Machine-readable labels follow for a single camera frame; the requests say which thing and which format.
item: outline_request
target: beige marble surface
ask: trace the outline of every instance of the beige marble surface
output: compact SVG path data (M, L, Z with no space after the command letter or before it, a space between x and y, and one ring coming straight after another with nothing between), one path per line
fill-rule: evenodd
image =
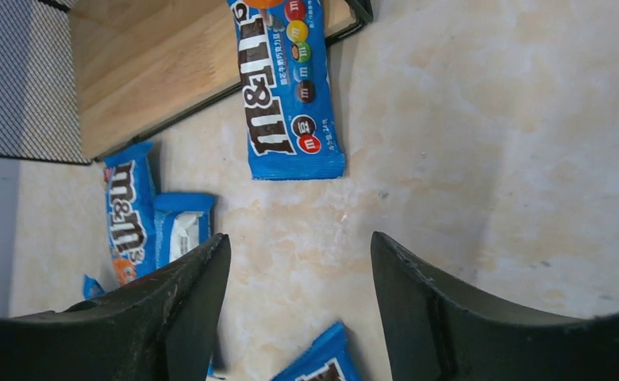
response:
M221 196L232 380L269 379L336 319L364 378L390 379L374 230L527 306L619 310L619 0L373 3L330 50L345 179L249 180L239 96L156 138L163 191ZM107 255L99 168L22 164L12 313L77 302Z

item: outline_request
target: wooden board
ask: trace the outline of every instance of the wooden board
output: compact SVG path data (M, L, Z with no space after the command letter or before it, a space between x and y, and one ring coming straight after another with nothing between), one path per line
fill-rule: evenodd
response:
M327 36L356 23L344 0L325 8ZM87 158L239 83L226 0L80 0L69 18Z

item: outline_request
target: blue candy wrapper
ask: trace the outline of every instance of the blue candy wrapper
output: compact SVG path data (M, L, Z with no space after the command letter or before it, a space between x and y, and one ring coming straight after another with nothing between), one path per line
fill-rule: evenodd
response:
M146 141L104 159L109 247L121 285L156 269L156 188L147 157L152 147Z
M360 381L347 354L347 333L337 322L322 333L307 352L272 381Z
M235 20L248 162L253 179L335 179L337 143L318 0L277 0L258 10L227 0Z
M210 194L163 193L156 197L156 263L160 268L211 237Z
M85 300L97 298L105 294L102 285L91 277L84 275L83 279L83 297Z

